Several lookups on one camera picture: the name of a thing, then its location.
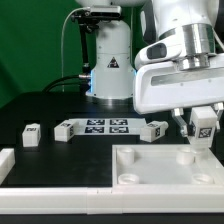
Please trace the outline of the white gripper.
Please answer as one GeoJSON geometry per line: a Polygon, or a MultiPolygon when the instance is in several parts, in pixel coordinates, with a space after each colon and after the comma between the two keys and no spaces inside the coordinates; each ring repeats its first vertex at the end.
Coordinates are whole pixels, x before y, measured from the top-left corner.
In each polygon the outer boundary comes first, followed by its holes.
{"type": "Polygon", "coordinates": [[[183,137],[188,125],[182,108],[214,104],[216,129],[224,112],[224,61],[207,69],[179,71],[172,62],[143,66],[134,80],[134,108],[139,114],[172,110],[183,137]]]}

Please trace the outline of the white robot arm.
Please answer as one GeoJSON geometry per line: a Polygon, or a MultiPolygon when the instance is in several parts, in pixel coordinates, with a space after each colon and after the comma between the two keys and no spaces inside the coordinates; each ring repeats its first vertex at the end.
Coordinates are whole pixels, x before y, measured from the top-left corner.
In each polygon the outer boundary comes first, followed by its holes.
{"type": "Polygon", "coordinates": [[[214,27],[223,0],[75,0],[96,31],[97,62],[88,98],[131,98],[139,114],[224,102],[224,53],[214,27]],[[147,45],[130,62],[123,7],[139,6],[147,45]]]}

